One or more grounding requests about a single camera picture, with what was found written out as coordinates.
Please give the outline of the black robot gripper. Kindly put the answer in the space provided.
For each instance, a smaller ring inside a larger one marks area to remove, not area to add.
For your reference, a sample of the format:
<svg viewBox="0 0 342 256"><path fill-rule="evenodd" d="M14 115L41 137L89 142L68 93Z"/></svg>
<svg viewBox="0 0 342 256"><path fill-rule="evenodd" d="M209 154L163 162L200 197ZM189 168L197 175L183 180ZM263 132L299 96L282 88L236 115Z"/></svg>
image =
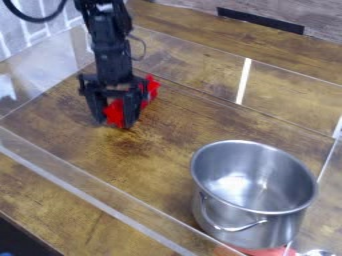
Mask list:
<svg viewBox="0 0 342 256"><path fill-rule="evenodd" d="M92 117L103 123L107 98L123 98L124 127L131 128L139 119L141 99L147 96L147 81L133 75L132 62L141 56L131 56L128 43L112 45L92 44L96 72L81 73L79 79L79 94L85 97Z"/></svg>

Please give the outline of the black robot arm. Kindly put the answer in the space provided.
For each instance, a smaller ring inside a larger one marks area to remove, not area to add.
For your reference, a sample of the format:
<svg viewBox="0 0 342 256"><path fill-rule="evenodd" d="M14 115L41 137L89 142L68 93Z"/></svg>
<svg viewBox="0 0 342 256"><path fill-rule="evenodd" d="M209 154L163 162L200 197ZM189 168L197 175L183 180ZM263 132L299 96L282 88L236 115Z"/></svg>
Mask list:
<svg viewBox="0 0 342 256"><path fill-rule="evenodd" d="M96 73L80 74L79 94L85 97L97 123L128 129L148 99L148 80L132 72L132 20L123 0L75 0L91 35Z"/></svg>

